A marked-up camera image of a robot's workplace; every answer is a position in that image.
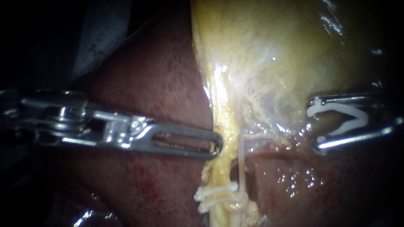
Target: clip applier jaw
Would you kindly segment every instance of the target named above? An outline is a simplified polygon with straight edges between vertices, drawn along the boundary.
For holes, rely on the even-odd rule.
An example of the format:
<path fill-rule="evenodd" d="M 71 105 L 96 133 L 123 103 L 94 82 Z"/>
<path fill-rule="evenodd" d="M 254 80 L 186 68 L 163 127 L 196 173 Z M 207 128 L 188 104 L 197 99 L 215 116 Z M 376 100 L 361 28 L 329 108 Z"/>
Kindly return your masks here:
<path fill-rule="evenodd" d="M 0 105 L 2 119 L 11 122 L 8 130 L 26 132 L 34 145 L 115 148 L 207 160 L 217 157 L 223 146 L 217 133 L 107 110 L 89 103 L 81 92 L 0 90 Z M 159 135 L 202 140 L 209 148 L 156 141 Z"/>
<path fill-rule="evenodd" d="M 327 155 L 340 147 L 385 137 L 404 123 L 402 104 L 387 93 L 358 93 L 315 96 L 310 99 L 307 116 L 318 112 L 337 111 L 353 117 L 314 141 L 314 152 Z"/>

